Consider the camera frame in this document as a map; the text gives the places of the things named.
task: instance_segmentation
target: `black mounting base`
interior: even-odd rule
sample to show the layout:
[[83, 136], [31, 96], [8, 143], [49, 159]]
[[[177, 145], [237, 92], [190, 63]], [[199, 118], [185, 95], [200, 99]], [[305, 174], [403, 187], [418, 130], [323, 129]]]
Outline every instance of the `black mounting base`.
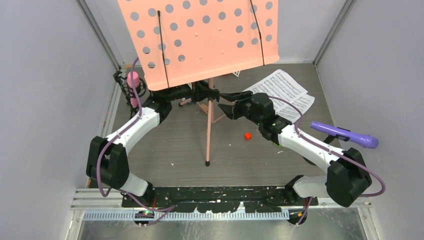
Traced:
[[[176, 205], [173, 212], [200, 213], [235, 212], [243, 202], [246, 213], [281, 212], [281, 206], [304, 206], [305, 198], [300, 198], [293, 190], [284, 186], [209, 186], [209, 187], [155, 187], [153, 200], [140, 198], [149, 207], [167, 208]], [[315, 198], [312, 206], [318, 205]], [[123, 208], [137, 208], [131, 198], [122, 200]]]

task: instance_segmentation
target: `pink microphone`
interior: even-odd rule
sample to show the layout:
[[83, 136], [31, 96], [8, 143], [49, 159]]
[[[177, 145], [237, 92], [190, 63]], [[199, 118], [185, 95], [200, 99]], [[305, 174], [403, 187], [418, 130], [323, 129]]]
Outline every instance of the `pink microphone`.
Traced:
[[[135, 72], [135, 71], [133, 71], [132, 72], [132, 77], [134, 78], [134, 84], [135, 84], [135, 88], [138, 88], [139, 86], [140, 86], [140, 79], [139, 79], [139, 75]], [[128, 84], [128, 88], [129, 88], [129, 91], [131, 92], [131, 93], [133, 93], [133, 83], [132, 83], [132, 81], [131, 81], [131, 72], [130, 73], [128, 73], [128, 77], [127, 77], [127, 79], [126, 79], [126, 83]], [[133, 107], [133, 108], [136, 108], [137, 107], [137, 105], [138, 105], [138, 102], [137, 102], [137, 98], [136, 98], [136, 96], [134, 95], [133, 97], [131, 97], [131, 99], [130, 99], [130, 102], [131, 102], [131, 106]]]

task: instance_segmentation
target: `wire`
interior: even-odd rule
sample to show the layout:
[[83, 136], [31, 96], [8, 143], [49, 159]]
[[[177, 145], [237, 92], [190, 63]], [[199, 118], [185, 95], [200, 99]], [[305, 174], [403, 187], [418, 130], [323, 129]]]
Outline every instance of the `wire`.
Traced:
[[138, 117], [136, 117], [135, 118], [135, 120], [134, 121], [132, 121], [126, 128], [124, 128], [120, 133], [118, 133], [117, 135], [115, 135], [112, 139], [110, 139], [107, 143], [106, 143], [106, 145], [103, 147], [103, 149], [100, 151], [100, 154], [98, 155], [98, 158], [97, 158], [97, 164], [96, 164], [96, 171], [95, 171], [95, 176], [96, 176], [96, 178], [97, 178], [97, 186], [98, 186], [98, 189], [99, 189], [99, 191], [100, 191], [100, 194], [103, 196], [103, 197], [107, 197], [108, 195], [109, 195], [109, 193], [111, 192], [111, 190], [112, 190], [112, 188], [111, 187], [109, 187], [109, 189], [107, 190], [107, 192], [105, 193], [104, 191], [103, 191], [103, 185], [102, 185], [102, 181], [101, 181], [101, 177], [100, 177], [100, 165], [101, 165], [101, 162], [102, 162], [102, 159], [103, 159], [103, 156], [105, 155], [105, 153], [106, 153], [106, 150], [112, 145], [112, 143], [116, 140], [116, 139], [118, 139], [119, 138], [119, 136], [121, 136], [121, 135], [123, 135], [128, 129], [130, 129], [132, 126], [134, 126], [134, 124], [136, 124], [138, 121], [139, 121], [139, 119], [141, 119], [141, 117], [142, 117], [142, 111], [143, 111], [143, 108], [142, 108], [142, 104], [141, 104], [141, 102], [140, 102], [140, 98], [139, 98], [139, 95], [137, 94], [137, 89], [136, 89], [136, 85], [134, 84], [134, 75], [133, 75], [133, 72], [134, 72], [134, 67], [136, 66], [136, 63], [139, 61], [139, 58], [137, 57], [135, 60], [134, 60], [134, 62], [132, 63], [132, 66], [131, 66], [131, 72], [129, 73], [130, 75], [131, 75], [131, 84], [132, 84], [132, 91], [133, 91], [133, 94], [135, 95], [135, 98], [137, 99], [137, 103], [138, 103], [138, 108], [139, 108], [139, 111], [138, 111]]
[[308, 212], [309, 206], [312, 203], [312, 200], [314, 199], [313, 196], [311, 196], [310, 198], [307, 198], [307, 205], [305, 207], [305, 211], [303, 212], [302, 216], [300, 217], [299, 221], [297, 221], [296, 226], [299, 227], [299, 224], [301, 224], [302, 220], [304, 219], [304, 217], [306, 216], [306, 213]]
[[166, 83], [168, 84], [168, 88], [170, 88], [170, 82], [168, 80], [168, 71], [167, 71], [167, 65], [165, 64], [165, 47], [164, 47], [164, 41], [162, 39], [162, 25], [161, 25], [161, 11], [157, 10], [157, 18], [159, 19], [159, 35], [160, 35], [160, 49], [162, 50], [162, 62], [163, 67], [165, 68], [165, 77], [166, 77]]
[[301, 137], [306, 142], [308, 142], [308, 143], [310, 143], [310, 144], [312, 144], [312, 145], [314, 145], [314, 146], [316, 146], [316, 147], [318, 147], [318, 148], [320, 148], [320, 149], [322, 149], [322, 150], [324, 150], [324, 151], [326, 151], [326, 152], [328, 152], [330, 154], [334, 154], [337, 157], [342, 158], [343, 160], [345, 160], [345, 161], [347, 161], [347, 162], [349, 162], [349, 163], [357, 166], [358, 168], [360, 168], [360, 169], [364, 170], [365, 172], [369, 173], [370, 175], [372, 175], [374, 178], [376, 178], [380, 182], [380, 184], [381, 184], [381, 190], [380, 191], [374, 192], [374, 193], [361, 194], [360, 195], [361, 197], [376, 197], [376, 196], [382, 195], [386, 191], [386, 184], [384, 183], [383, 179], [380, 176], [378, 176], [375, 172], [373, 172], [372, 170], [370, 170], [366, 166], [364, 166], [362, 164], [359, 164], [358, 162], [356, 162], [356, 161], [354, 161], [354, 160], [352, 160], [352, 159], [350, 159], [350, 158], [348, 158], [346, 156], [343, 156], [343, 155], [339, 154], [338, 152], [332, 151], [332, 150], [328, 149], [327, 147], [325, 147], [325, 146], [323, 146], [323, 145], [321, 145], [319, 143], [316, 143], [316, 142], [312, 141], [311, 139], [307, 138], [302, 133], [300, 133], [300, 131], [299, 131], [299, 124], [302, 122], [304, 115], [302, 114], [302, 112], [297, 107], [295, 107], [290, 102], [288, 102], [288, 101], [286, 101], [284, 99], [281, 99], [279, 97], [269, 96], [269, 98], [270, 99], [279, 100], [279, 101], [282, 101], [282, 102], [288, 104], [290, 107], [292, 107], [294, 110], [296, 110], [300, 114], [300, 118], [294, 123], [294, 130], [296, 131], [296, 133], [297, 133], [297, 135], [299, 137]]
[[132, 195], [131, 193], [129, 193], [129, 192], [125, 192], [125, 191], [122, 191], [122, 192], [124, 192], [124, 193], [126, 193], [130, 198], [132, 198], [132, 200], [134, 200], [134, 202], [136, 202], [138, 205], [140, 205], [140, 206], [142, 206], [143, 208], [145, 208], [145, 209], [147, 209], [147, 210], [149, 210], [149, 211], [152, 211], [152, 212], [161, 212], [161, 213], [163, 213], [163, 212], [166, 212], [166, 211], [168, 211], [168, 210], [172, 210], [172, 209], [174, 209], [175, 207], [176, 207], [176, 205], [172, 205], [172, 206], [169, 206], [169, 207], [167, 207], [167, 208], [162, 208], [162, 209], [153, 209], [153, 208], [150, 208], [150, 207], [148, 207], [148, 206], [146, 206], [146, 205], [144, 205], [143, 203], [141, 203], [134, 195]]
[[258, 19], [256, 18], [256, 11], [255, 11], [255, 8], [253, 7], [252, 0], [250, 0], [250, 7], [251, 7], [252, 12], [253, 12], [254, 21], [256, 23], [257, 31], [259, 33], [260, 51], [262, 52], [262, 63], [263, 63], [263, 66], [265, 66], [264, 46], [262, 45], [262, 34], [261, 34], [261, 30], [259, 29], [259, 23], [258, 23]]

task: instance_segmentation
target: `white wall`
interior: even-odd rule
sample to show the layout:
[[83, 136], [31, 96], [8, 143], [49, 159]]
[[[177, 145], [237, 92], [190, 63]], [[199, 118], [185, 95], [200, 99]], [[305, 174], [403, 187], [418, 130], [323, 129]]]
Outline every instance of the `white wall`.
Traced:
[[0, 1], [0, 239], [63, 239], [114, 71], [76, 1]]
[[[132, 64], [137, 54], [122, 17], [118, 0], [85, 1], [118, 61]], [[266, 2], [266, 0], [252, 2], [255, 4]], [[312, 62], [344, 2], [345, 0], [279, 0], [280, 62]]]
[[318, 65], [334, 123], [379, 138], [361, 152], [387, 184], [372, 204], [388, 240], [424, 235], [423, 9], [422, 0], [357, 0]]

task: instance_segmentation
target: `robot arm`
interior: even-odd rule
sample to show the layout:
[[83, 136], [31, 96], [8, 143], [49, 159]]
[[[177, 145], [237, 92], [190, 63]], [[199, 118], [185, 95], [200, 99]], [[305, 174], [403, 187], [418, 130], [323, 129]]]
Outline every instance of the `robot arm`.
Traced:
[[265, 139], [301, 154], [326, 174], [318, 177], [297, 177], [291, 186], [300, 197], [331, 197], [339, 205], [348, 207], [371, 185], [369, 173], [330, 153], [340, 154], [365, 166], [359, 151], [354, 148], [343, 150], [330, 146], [300, 131], [303, 136], [330, 151], [325, 152], [304, 140], [296, 133], [294, 124], [276, 115], [274, 104], [267, 94], [246, 91], [222, 93], [221, 97], [235, 102], [234, 105], [218, 105], [227, 117], [233, 120], [246, 117], [259, 126], [259, 131]]
[[[123, 190], [146, 199], [145, 193], [153, 185], [130, 172], [128, 153], [146, 133], [162, 123], [171, 112], [171, 101], [190, 96], [195, 102], [206, 98], [219, 100], [219, 91], [208, 88], [204, 81], [198, 81], [190, 87], [188, 84], [152, 91], [141, 108], [142, 116], [136, 114], [125, 125], [105, 138], [96, 136], [90, 143], [86, 175], [97, 179], [100, 172], [101, 182], [117, 190]], [[97, 169], [101, 156], [100, 169]]]

